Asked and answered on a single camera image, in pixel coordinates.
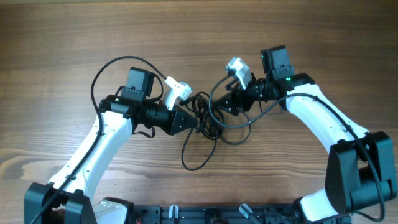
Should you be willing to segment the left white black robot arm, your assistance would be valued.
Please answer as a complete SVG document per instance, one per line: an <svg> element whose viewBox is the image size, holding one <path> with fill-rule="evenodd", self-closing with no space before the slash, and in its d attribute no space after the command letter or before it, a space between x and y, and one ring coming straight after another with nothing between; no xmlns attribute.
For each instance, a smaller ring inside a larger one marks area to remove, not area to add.
<svg viewBox="0 0 398 224"><path fill-rule="evenodd" d="M105 170L136 127L159 127L168 135L194 128L197 120L175 105L192 88L172 77L132 67L116 94L95 106L97 117L70 160L48 181L33 183L24 197L26 223L139 223L134 204L106 197L91 201Z"/></svg>

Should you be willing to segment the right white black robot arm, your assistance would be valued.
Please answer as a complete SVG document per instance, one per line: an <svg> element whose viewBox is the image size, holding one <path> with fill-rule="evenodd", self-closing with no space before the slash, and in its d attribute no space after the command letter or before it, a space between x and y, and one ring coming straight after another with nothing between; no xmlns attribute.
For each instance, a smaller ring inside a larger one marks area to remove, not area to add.
<svg viewBox="0 0 398 224"><path fill-rule="evenodd" d="M249 111L255 102L280 106L298 117L328 154L324 187L290 205L265 209L267 222L342 223L354 213L397 197L394 150L389 136L372 133L344 115L306 73L295 73L283 45L261 51L265 77L256 78L238 57L226 65L227 94L209 101L210 110L231 115Z"/></svg>

